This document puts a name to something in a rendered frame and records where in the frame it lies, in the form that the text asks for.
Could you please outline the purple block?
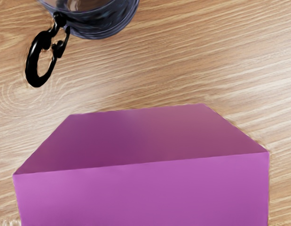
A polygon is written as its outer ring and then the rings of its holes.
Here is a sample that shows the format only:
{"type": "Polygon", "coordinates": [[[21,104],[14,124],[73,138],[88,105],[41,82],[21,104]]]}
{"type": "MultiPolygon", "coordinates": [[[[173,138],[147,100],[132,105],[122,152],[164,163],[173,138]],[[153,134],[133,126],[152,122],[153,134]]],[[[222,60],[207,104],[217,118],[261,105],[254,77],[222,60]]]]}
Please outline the purple block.
{"type": "Polygon", "coordinates": [[[267,226],[269,152],[204,104],[68,116],[12,176],[22,226],[267,226]]]}

